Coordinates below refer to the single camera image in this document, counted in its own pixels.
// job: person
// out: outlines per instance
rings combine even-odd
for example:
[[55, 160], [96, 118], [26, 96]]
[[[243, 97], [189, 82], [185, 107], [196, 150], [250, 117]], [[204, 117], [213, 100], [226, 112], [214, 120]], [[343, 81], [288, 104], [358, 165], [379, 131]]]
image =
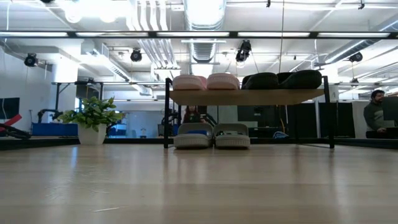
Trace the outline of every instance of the person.
[[384, 91], [375, 90], [371, 95], [371, 102], [365, 107], [363, 116], [365, 118], [368, 129], [366, 131], [367, 138], [388, 139], [393, 138], [389, 136], [387, 128], [393, 128], [395, 121], [385, 121], [383, 116], [382, 102], [384, 98]]
[[205, 123], [196, 106], [187, 106], [182, 123]]

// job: dark jacket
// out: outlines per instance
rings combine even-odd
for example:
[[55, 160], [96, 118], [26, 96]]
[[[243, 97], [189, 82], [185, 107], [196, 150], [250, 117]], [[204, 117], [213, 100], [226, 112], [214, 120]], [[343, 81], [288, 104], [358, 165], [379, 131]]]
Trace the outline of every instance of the dark jacket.
[[363, 111], [368, 131], [377, 131], [379, 128], [393, 128], [394, 121], [385, 121], [381, 104], [370, 102]]

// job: red object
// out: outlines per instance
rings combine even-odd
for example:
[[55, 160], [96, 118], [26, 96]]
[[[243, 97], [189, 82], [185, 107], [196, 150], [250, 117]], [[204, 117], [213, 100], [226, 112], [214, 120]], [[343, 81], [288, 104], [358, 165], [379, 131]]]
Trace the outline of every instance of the red object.
[[21, 115], [17, 115], [15, 117], [9, 119], [8, 121], [4, 122], [4, 124], [7, 125], [7, 126], [11, 126], [11, 125], [17, 123], [20, 119], [22, 119], [22, 116]]

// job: monitor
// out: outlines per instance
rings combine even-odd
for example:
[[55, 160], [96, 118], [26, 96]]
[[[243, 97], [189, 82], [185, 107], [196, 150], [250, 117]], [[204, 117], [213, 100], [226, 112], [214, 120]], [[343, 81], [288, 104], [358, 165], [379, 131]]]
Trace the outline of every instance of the monitor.
[[381, 105], [385, 121], [398, 121], [398, 97], [385, 97]]
[[19, 98], [0, 98], [0, 119], [11, 119], [18, 114]]

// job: white pot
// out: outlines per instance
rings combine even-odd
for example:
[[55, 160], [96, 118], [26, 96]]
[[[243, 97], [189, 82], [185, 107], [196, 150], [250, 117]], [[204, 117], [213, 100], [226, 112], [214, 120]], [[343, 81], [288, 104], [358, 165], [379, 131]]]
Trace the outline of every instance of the white pot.
[[98, 132], [93, 128], [85, 128], [84, 125], [78, 124], [79, 141], [82, 145], [98, 146], [104, 143], [106, 136], [106, 125], [98, 125]]

